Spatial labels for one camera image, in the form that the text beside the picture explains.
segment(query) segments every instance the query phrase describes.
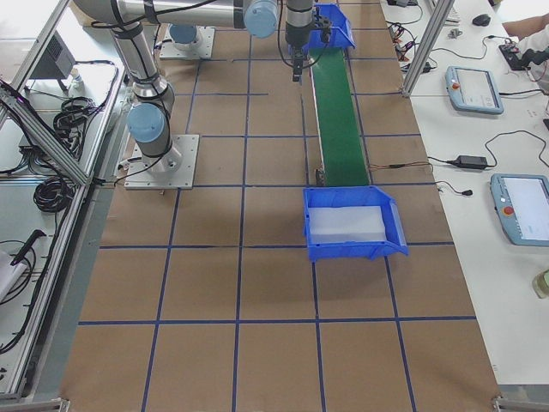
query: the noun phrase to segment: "blue storage bin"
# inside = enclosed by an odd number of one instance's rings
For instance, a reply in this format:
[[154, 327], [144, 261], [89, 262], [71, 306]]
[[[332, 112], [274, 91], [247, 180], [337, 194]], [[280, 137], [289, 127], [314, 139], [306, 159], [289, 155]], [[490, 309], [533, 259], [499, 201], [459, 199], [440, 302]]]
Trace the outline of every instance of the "blue storage bin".
[[[332, 34], [329, 38], [328, 47], [339, 47], [347, 49], [349, 46], [356, 47], [353, 39], [353, 32], [351, 31], [351, 23], [345, 17], [337, 4], [332, 3], [320, 3], [315, 4], [315, 7], [319, 8], [320, 15], [328, 17], [332, 22]], [[324, 48], [325, 43], [320, 40], [320, 31], [313, 30], [311, 32], [311, 40], [309, 40], [308, 46], [304, 47], [305, 51], [309, 48], [315, 49]]]
[[[309, 259], [369, 258], [400, 252], [408, 254], [401, 219], [395, 199], [376, 186], [325, 187], [304, 189], [305, 237]], [[387, 240], [378, 242], [312, 243], [310, 208], [342, 208], [348, 206], [379, 206]]]

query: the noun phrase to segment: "white foam block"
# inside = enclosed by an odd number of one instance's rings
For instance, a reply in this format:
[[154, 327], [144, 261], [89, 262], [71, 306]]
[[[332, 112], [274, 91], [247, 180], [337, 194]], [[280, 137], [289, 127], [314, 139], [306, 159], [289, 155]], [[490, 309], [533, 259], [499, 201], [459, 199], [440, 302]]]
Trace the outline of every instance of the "white foam block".
[[312, 243], [387, 240], [380, 206], [309, 208]]
[[0, 251], [0, 301], [8, 294], [15, 282], [23, 274], [25, 264], [11, 265], [13, 258], [5, 251]]

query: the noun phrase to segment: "computer mouse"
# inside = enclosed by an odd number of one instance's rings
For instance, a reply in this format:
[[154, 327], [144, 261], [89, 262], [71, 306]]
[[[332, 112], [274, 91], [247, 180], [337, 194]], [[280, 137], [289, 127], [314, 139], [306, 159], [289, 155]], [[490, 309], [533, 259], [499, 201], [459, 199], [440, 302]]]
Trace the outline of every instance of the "computer mouse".
[[490, 24], [490, 16], [489, 15], [477, 15], [474, 19], [473, 19], [473, 24], [475, 26], [488, 26]]

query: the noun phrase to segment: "conveyor belt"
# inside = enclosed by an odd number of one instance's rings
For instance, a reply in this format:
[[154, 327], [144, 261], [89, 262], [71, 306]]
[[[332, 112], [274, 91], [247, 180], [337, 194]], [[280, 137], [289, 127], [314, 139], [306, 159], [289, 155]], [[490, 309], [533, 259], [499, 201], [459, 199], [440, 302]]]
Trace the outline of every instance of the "conveyor belt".
[[368, 185], [364, 150], [351, 97], [343, 51], [311, 51], [313, 93], [326, 186]]

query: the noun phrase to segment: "person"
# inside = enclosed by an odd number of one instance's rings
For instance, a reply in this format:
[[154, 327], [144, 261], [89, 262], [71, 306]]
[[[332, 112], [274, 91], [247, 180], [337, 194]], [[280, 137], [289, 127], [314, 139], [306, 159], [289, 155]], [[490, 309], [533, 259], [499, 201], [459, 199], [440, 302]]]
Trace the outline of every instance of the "person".
[[[520, 21], [508, 21], [504, 28], [509, 36], [519, 39], [516, 45], [522, 56], [527, 50], [542, 52], [549, 48], [549, 13]], [[531, 74], [540, 88], [549, 92], [549, 62], [530, 63]]]

